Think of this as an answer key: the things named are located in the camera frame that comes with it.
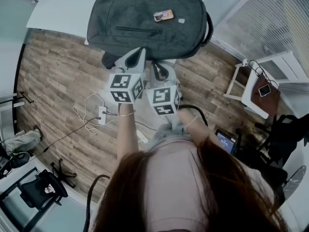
white chair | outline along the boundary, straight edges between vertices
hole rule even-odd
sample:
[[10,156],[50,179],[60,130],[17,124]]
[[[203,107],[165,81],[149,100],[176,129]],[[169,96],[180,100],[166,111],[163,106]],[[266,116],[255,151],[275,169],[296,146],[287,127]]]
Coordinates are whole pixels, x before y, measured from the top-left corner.
[[[263,72],[262,69],[259,68],[260,66],[255,61],[252,61],[250,63],[250,66],[253,69],[255,69],[257,71],[257,73],[259,73],[259,74],[261,74]],[[237,65],[235,65],[235,67],[236,67],[235,73],[234,73],[232,81],[231,81],[231,83],[230,83],[230,85],[227,89],[227,92],[224,94],[224,97],[240,101],[246,106],[245,110],[248,110],[250,112],[254,112],[254,113],[260,115],[262,118],[265,118],[265,119],[268,118],[268,113],[266,113],[264,110],[259,108],[257,105],[255,105],[251,101],[252,90],[253,90],[253,87],[254,87],[257,79],[258,79],[257,74],[255,73],[255,71],[251,70],[248,82],[247,82],[246,86],[244,86],[240,82],[236,81],[236,76],[238,74],[240,67],[242,67],[242,64],[237,64]],[[275,80],[275,78],[273,78],[264,68],[263,68],[263,70],[265,71],[265,74],[268,76],[268,78],[270,80],[273,80],[279,86],[279,83]],[[272,85],[275,88],[278,88],[278,86],[276,86],[274,82],[272,82]],[[235,95],[230,94],[234,84],[236,84],[239,87],[244,89],[242,96],[235,96]]]

desk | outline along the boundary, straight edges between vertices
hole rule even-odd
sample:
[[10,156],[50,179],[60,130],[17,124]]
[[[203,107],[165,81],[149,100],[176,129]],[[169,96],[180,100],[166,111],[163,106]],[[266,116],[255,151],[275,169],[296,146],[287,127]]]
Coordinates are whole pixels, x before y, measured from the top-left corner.
[[96,0],[39,0],[27,28],[58,31],[87,38],[88,21]]

gray backpack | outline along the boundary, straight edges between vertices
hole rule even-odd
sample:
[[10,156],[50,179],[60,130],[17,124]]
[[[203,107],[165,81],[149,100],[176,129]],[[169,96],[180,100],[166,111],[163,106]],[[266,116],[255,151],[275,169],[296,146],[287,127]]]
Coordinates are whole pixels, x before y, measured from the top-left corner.
[[[166,10],[172,10],[174,18],[155,22],[154,13]],[[147,60],[160,60],[193,56],[212,32],[202,0],[96,0],[87,40],[119,57],[146,47]]]

electrical outlet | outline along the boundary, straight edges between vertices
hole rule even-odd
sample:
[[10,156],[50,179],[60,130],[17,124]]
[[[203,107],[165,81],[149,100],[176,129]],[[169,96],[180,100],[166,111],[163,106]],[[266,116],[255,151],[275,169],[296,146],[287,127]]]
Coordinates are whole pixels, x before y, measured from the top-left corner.
[[106,125],[106,114],[103,112],[107,112],[107,107],[106,106],[101,106],[98,110],[98,116],[101,118],[98,120],[98,123],[100,125]]
[[249,65],[249,61],[245,58],[243,61],[242,61],[242,66],[243,67],[246,67]]
[[140,130],[136,130],[137,136],[142,140],[145,144],[149,143],[148,139],[144,136],[144,134]]

smartphone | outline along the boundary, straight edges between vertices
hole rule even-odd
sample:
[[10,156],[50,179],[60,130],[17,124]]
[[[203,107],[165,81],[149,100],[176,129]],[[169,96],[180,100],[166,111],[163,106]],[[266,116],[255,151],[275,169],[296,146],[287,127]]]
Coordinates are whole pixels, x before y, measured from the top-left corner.
[[270,87],[268,84],[266,84],[265,86],[263,87],[260,87],[259,88],[259,93],[260,93],[260,96],[263,97],[263,96],[266,96],[270,93]]

